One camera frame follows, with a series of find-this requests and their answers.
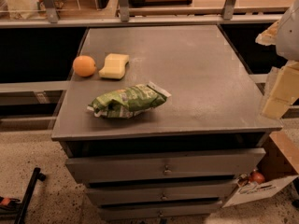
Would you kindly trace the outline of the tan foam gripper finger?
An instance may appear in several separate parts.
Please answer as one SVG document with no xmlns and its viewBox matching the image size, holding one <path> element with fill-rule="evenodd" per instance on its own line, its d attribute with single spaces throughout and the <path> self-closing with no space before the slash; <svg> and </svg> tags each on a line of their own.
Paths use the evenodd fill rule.
<svg viewBox="0 0 299 224">
<path fill-rule="evenodd" d="M 281 68 L 272 67 L 265 83 L 261 114 L 280 119 L 299 99 L 299 62 L 287 61 Z"/>
</svg>

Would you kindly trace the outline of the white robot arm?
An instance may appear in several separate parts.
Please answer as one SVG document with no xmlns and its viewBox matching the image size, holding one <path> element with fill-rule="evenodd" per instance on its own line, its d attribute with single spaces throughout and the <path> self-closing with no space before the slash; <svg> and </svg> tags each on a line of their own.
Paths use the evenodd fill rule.
<svg viewBox="0 0 299 224">
<path fill-rule="evenodd" d="M 270 119 L 280 119 L 299 98 L 299 0 L 295 0 L 279 21 L 274 22 L 256 37 L 260 45 L 276 46 L 278 56 L 287 63 L 272 71 L 265 93 L 262 114 Z"/>
</svg>

